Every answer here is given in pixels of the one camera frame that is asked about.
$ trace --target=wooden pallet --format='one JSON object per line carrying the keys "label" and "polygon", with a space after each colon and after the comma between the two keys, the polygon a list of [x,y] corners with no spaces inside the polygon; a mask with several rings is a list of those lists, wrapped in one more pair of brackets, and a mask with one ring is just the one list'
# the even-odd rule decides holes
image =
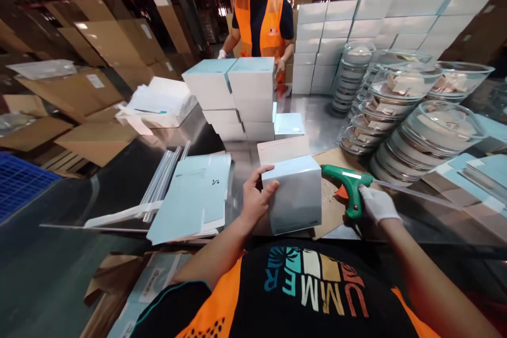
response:
{"label": "wooden pallet", "polygon": [[81,179],[85,175],[79,174],[78,170],[83,168],[89,161],[71,151],[64,151],[58,156],[41,165],[41,168],[67,178]]}

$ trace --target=stainless steel table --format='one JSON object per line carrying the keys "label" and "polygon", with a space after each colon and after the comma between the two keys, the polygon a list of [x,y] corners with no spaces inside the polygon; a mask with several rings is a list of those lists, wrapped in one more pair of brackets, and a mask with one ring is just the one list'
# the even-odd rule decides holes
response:
{"label": "stainless steel table", "polygon": [[[292,96],[278,99],[278,113],[300,112],[305,132],[311,144],[311,153],[318,154],[338,146],[337,137],[345,126],[342,117],[330,110],[329,97]],[[48,209],[51,215],[44,227],[82,229],[94,217],[122,211],[139,204],[155,172],[164,149],[192,142],[189,155],[208,154],[226,150],[234,160],[234,179],[226,210],[226,225],[236,218],[242,207],[242,185],[251,171],[259,166],[257,144],[251,142],[223,143],[214,133],[197,106],[180,128],[156,129],[155,136],[140,136],[90,179],[63,180],[37,200],[38,207]],[[367,165],[367,158],[362,159]],[[425,193],[436,192],[422,181],[411,186]],[[503,251],[505,244],[463,212],[423,201],[406,194],[393,196],[403,222],[419,243],[454,247],[473,247],[485,255]],[[384,241],[381,233],[364,221],[360,225],[363,239]],[[144,236],[149,224],[140,219],[115,223],[99,231]],[[261,224],[257,235],[269,235]],[[305,232],[295,234],[307,237]],[[325,236],[326,239],[358,240],[358,235],[346,226],[340,226]]]}

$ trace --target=worker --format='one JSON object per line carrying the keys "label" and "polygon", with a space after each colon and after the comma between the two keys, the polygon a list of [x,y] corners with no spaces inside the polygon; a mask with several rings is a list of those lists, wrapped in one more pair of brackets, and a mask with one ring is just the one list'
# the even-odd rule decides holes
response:
{"label": "worker", "polygon": [[344,249],[281,239],[244,253],[279,183],[243,186],[241,215],[174,275],[142,312],[139,337],[500,337],[403,227],[391,197],[361,187],[365,208],[405,273],[411,304]]}
{"label": "worker", "polygon": [[232,29],[218,58],[225,58],[240,40],[242,57],[275,57],[275,78],[285,83],[285,65],[294,54],[294,21],[288,0],[234,0]]}

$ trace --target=green glue gun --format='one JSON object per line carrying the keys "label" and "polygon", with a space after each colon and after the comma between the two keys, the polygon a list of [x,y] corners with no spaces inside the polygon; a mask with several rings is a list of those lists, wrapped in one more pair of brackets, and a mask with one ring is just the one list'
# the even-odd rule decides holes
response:
{"label": "green glue gun", "polygon": [[349,206],[346,213],[351,219],[361,217],[361,195],[359,194],[359,185],[370,186],[373,182],[373,176],[367,173],[356,173],[352,169],[341,168],[334,165],[322,165],[322,174],[324,178],[332,180],[336,184],[343,185],[349,197]]}

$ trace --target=hand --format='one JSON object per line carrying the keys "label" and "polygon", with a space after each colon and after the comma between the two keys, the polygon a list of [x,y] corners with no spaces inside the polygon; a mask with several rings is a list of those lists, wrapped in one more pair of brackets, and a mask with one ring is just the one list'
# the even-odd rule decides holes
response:
{"label": "hand", "polygon": [[243,211],[241,216],[249,223],[252,223],[253,226],[268,211],[269,201],[280,186],[278,181],[273,181],[262,192],[256,187],[261,174],[274,168],[274,165],[267,165],[255,169],[243,185]]}
{"label": "hand", "polygon": [[275,81],[278,80],[278,77],[285,72],[285,61],[283,59],[279,59],[276,63],[276,71],[275,71]]}
{"label": "hand", "polygon": [[364,185],[359,186],[359,192],[363,196],[366,212],[376,224],[379,224],[382,219],[387,218],[401,220],[392,198],[386,192],[371,189]]}

